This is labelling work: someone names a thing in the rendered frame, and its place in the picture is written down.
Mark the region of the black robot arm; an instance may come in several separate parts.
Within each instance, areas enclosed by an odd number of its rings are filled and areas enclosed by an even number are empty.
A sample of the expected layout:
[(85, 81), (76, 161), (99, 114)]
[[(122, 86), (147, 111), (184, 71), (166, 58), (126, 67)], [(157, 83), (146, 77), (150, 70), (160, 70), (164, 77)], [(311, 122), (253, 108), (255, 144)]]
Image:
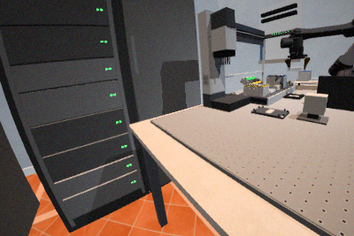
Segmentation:
[[(343, 34), (344, 37), (354, 36), (354, 19), (342, 25), (316, 28), (295, 28), (292, 29), (290, 37), (281, 38), (281, 48), (289, 47), (291, 57), (304, 54), (304, 40), (310, 38)], [(294, 38), (292, 38), (294, 37)], [(299, 38), (300, 37), (300, 38)], [(291, 47), (293, 46), (293, 47)], [(299, 47), (302, 46), (302, 47)], [(331, 76), (354, 76), (354, 43), (337, 58), (334, 64), (328, 69)]]

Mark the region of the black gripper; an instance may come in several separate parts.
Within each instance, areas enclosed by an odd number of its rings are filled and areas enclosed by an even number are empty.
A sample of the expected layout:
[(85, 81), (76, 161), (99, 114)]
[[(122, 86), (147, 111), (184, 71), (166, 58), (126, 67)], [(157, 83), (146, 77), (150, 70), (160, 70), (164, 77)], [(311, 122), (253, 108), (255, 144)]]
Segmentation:
[[(302, 58), (304, 58), (304, 69), (306, 68), (307, 64), (308, 64), (309, 61), (310, 61), (310, 58), (307, 57), (306, 54), (305, 54), (305, 55), (297, 55), (297, 56), (295, 56), (295, 57), (288, 56), (288, 58), (290, 58), (290, 59), (302, 59)], [(291, 63), (291, 60), (290, 60), (290, 59), (288, 59), (288, 60), (286, 59), (286, 60), (285, 60), (285, 62), (286, 62), (286, 64), (287, 64), (288, 67), (290, 67), (290, 63)]]

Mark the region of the black rectangular pad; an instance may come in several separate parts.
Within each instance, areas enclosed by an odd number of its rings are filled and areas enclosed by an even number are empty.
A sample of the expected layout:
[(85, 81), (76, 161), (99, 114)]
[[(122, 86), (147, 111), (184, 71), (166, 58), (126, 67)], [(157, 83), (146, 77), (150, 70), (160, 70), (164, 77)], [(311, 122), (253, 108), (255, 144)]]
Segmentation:
[(288, 98), (288, 99), (297, 99), (300, 100), (304, 97), (304, 95), (296, 95), (296, 94), (287, 94), (285, 96), (283, 96), (282, 98)]

